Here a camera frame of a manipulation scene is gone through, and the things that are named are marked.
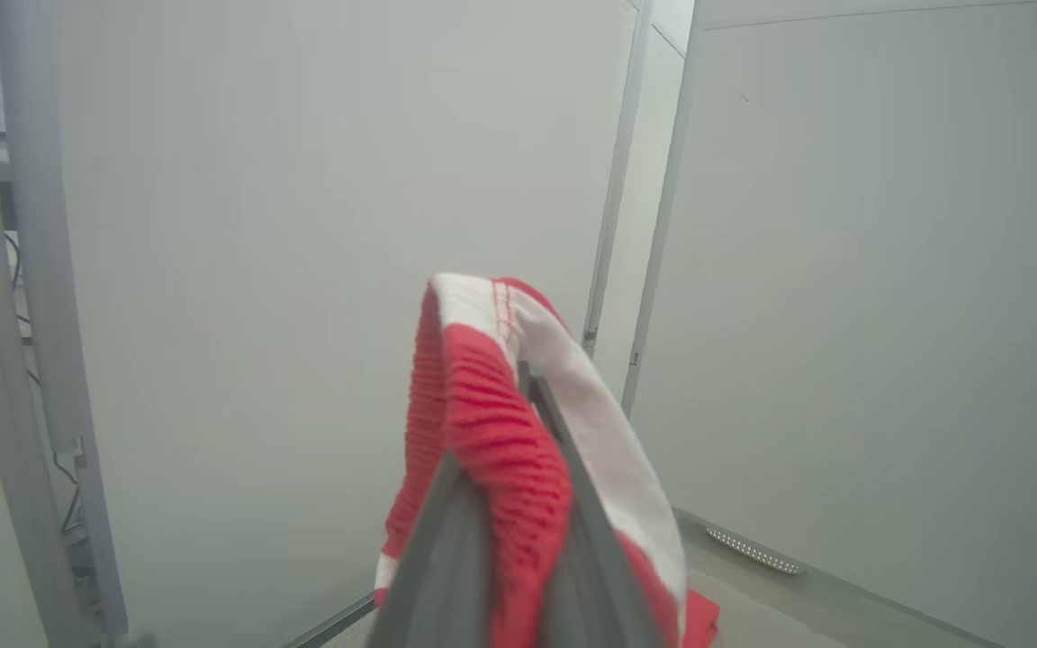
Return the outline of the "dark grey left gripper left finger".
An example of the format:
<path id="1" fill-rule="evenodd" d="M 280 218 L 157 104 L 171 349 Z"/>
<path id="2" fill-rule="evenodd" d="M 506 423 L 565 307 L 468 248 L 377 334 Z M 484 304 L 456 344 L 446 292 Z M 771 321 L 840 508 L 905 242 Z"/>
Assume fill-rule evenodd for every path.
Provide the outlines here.
<path id="1" fill-rule="evenodd" d="M 367 644 L 487 647 L 491 607 L 487 501 L 445 452 Z"/>

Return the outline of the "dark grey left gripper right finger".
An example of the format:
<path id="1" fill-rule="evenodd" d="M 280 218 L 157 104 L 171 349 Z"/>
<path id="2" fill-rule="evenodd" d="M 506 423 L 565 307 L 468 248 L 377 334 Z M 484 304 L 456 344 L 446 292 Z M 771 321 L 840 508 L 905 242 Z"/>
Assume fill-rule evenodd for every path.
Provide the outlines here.
<path id="1" fill-rule="evenodd" d="M 662 647 L 663 635 L 610 524 L 550 382 L 518 364 L 518 387 L 564 457 L 573 488 L 567 532 L 546 583 L 542 647 Z"/>

